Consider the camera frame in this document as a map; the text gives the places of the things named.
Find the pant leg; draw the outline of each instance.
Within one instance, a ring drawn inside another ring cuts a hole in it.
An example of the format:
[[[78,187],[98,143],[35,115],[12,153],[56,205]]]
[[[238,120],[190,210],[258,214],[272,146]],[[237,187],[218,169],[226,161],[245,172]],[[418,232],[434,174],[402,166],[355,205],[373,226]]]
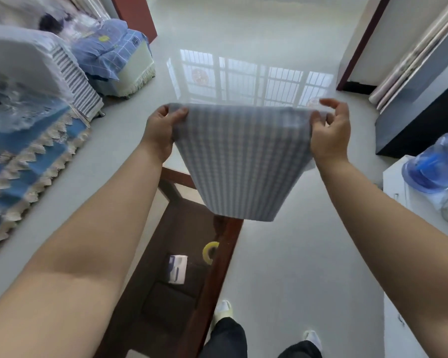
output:
[[[284,350],[278,358],[322,358],[314,343],[304,340]]]
[[[244,329],[232,318],[219,320],[199,358],[247,358]]]

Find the person's right hand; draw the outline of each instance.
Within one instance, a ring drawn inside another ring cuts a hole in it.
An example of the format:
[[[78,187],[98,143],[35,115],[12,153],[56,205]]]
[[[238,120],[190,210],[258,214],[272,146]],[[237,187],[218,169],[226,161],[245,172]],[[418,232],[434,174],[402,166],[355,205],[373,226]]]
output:
[[[321,99],[320,104],[335,109],[327,114],[327,124],[319,112],[311,116],[311,150],[317,167],[325,167],[339,161],[348,162],[347,147],[350,140],[350,117],[347,103],[336,99]]]

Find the white curtain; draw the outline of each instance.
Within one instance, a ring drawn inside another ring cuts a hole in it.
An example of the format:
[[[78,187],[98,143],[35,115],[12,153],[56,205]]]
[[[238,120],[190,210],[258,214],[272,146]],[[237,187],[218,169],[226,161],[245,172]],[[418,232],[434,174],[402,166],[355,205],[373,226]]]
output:
[[[109,20],[111,17],[105,10],[101,0],[71,0],[76,7],[96,18],[97,20]]]
[[[412,76],[448,36],[448,6],[424,32],[420,40],[370,95],[370,102],[383,112]]]

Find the plaid fabric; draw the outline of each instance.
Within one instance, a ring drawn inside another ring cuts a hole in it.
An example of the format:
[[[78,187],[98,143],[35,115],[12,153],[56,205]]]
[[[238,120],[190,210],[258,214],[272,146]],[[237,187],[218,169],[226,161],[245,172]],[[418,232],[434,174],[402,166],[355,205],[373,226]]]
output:
[[[142,32],[128,29],[125,21],[111,19],[92,35],[76,41],[72,52],[86,73],[119,80],[118,73],[143,41],[148,44]]]
[[[93,119],[103,106],[100,96],[89,84],[84,72],[60,45],[56,46],[50,54],[70,87],[73,94],[73,106],[88,120]]]
[[[170,104],[169,112],[180,104]],[[213,213],[273,221],[312,160],[311,109],[186,104],[173,137]]]

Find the tape roll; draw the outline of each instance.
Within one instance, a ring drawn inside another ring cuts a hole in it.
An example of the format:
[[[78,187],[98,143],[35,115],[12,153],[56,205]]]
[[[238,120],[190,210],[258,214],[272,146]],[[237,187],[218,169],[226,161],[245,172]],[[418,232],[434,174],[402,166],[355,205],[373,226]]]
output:
[[[219,247],[219,243],[217,241],[211,241],[203,249],[203,259],[206,264],[211,265],[213,263],[213,259],[209,257],[209,252],[212,249],[217,249]]]

